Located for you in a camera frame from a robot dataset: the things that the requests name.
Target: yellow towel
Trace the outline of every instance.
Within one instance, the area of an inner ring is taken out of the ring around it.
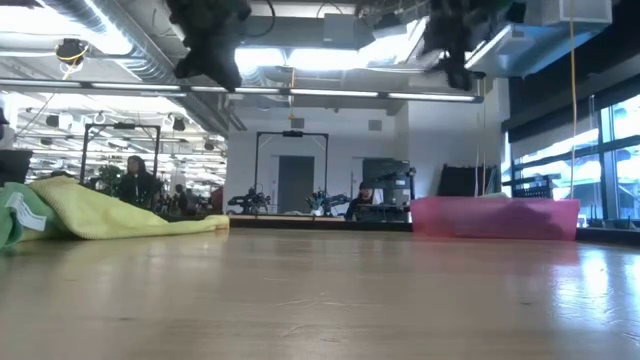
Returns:
[[[80,186],[63,176],[29,185],[58,214],[71,232],[84,239],[192,234],[228,229],[227,216],[169,223],[155,214]]]

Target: green towel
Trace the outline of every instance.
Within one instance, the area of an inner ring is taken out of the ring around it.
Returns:
[[[28,186],[6,183],[0,190],[0,250],[62,233],[68,231],[55,211]]]

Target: pink box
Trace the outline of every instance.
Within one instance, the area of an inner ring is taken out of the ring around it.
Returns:
[[[575,240],[578,200],[426,197],[411,202],[413,231],[429,237]]]

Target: wooden floor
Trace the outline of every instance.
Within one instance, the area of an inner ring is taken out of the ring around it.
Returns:
[[[411,236],[26,243],[0,359],[640,359],[640,252]]]

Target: door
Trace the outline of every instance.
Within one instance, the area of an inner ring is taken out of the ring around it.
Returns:
[[[309,213],[306,198],[313,193],[315,158],[313,156],[280,156],[278,171],[278,212]]]

